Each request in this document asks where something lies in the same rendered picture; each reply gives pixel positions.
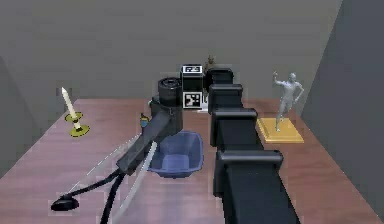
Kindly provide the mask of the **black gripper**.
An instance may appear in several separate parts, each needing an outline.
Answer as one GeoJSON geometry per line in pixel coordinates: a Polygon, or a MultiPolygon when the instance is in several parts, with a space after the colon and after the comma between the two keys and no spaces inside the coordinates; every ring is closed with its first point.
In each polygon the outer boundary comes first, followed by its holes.
{"type": "Polygon", "coordinates": [[[179,78],[167,77],[158,82],[158,94],[150,103],[151,119],[139,138],[117,161],[121,173],[132,175],[149,154],[153,142],[160,143],[183,128],[182,85],[179,78]]]}

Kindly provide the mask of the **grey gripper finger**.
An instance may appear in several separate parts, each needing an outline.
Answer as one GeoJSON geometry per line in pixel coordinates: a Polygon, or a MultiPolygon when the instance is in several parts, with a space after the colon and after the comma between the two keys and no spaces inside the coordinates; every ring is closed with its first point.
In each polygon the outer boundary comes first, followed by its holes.
{"type": "Polygon", "coordinates": [[[76,196],[92,191],[113,181],[119,171],[115,166],[116,161],[126,153],[139,138],[135,135],[128,141],[120,144],[113,152],[99,161],[82,179],[80,179],[67,193],[60,196],[51,204],[53,211],[69,211],[79,207],[76,196]]]}
{"type": "Polygon", "coordinates": [[[134,199],[137,191],[139,190],[139,187],[141,186],[141,184],[144,180],[144,177],[145,177],[146,172],[149,168],[149,165],[153,159],[153,156],[155,154],[156,149],[157,149],[157,143],[153,142],[151,147],[150,147],[149,153],[144,160],[144,163],[141,167],[141,170],[140,170],[139,174],[137,175],[135,182],[133,183],[127,196],[125,197],[125,199],[123,200],[123,202],[119,206],[117,212],[113,215],[113,217],[110,221],[109,217],[110,217],[110,213],[112,211],[115,196],[117,194],[117,191],[118,191],[122,181],[125,178],[125,174],[119,174],[118,175],[118,177],[116,178],[116,181],[113,183],[113,185],[110,189],[110,192],[109,192],[109,195],[108,195],[108,198],[107,198],[107,201],[106,201],[106,204],[105,204],[105,207],[104,207],[101,219],[100,219],[100,224],[113,224],[114,221],[118,221],[122,217],[124,212],[129,207],[130,203],[134,199]]]}

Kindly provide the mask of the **blue bowl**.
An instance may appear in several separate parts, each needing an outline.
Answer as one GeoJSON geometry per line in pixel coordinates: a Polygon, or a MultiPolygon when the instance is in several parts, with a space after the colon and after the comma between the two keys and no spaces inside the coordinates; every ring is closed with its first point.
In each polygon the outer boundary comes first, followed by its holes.
{"type": "Polygon", "coordinates": [[[182,130],[166,137],[152,158],[149,171],[163,178],[186,178],[202,168],[203,140],[199,133],[182,130]]]}

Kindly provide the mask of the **yellow-green candle holder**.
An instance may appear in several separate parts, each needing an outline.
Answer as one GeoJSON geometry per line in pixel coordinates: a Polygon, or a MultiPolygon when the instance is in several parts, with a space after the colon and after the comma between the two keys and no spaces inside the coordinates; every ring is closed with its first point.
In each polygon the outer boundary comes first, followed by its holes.
{"type": "Polygon", "coordinates": [[[73,118],[70,114],[67,114],[65,116],[65,120],[73,124],[73,128],[70,131],[70,135],[72,137],[80,137],[87,134],[90,130],[90,127],[88,125],[80,123],[80,119],[83,117],[82,112],[76,112],[75,115],[76,118],[73,118]]]}

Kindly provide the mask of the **white candle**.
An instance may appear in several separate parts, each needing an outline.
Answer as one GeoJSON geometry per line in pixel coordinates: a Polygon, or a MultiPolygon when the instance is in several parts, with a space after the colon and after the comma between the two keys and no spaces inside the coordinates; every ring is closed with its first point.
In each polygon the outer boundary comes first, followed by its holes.
{"type": "Polygon", "coordinates": [[[71,100],[69,98],[68,92],[67,92],[67,90],[64,87],[61,87],[61,92],[62,92],[62,96],[64,98],[64,101],[66,103],[66,106],[68,108],[69,114],[71,116],[72,122],[74,124],[74,127],[75,127],[76,130],[78,130],[78,129],[81,128],[81,125],[80,125],[80,123],[78,121],[76,112],[75,112],[74,107],[72,105],[72,102],[71,102],[71,100]]]}

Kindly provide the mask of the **grey statue on yellow base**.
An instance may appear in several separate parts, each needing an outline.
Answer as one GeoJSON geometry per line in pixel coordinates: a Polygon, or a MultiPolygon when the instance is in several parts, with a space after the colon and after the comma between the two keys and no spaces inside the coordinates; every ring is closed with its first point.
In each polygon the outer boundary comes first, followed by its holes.
{"type": "Polygon", "coordinates": [[[293,122],[289,118],[285,118],[293,106],[301,98],[304,88],[300,82],[297,81],[294,72],[288,75],[285,81],[278,79],[278,73],[273,72],[272,82],[276,86],[282,88],[282,95],[279,101],[277,115],[272,117],[259,118],[257,125],[264,137],[266,143],[303,143],[304,139],[298,132],[293,122]]]}

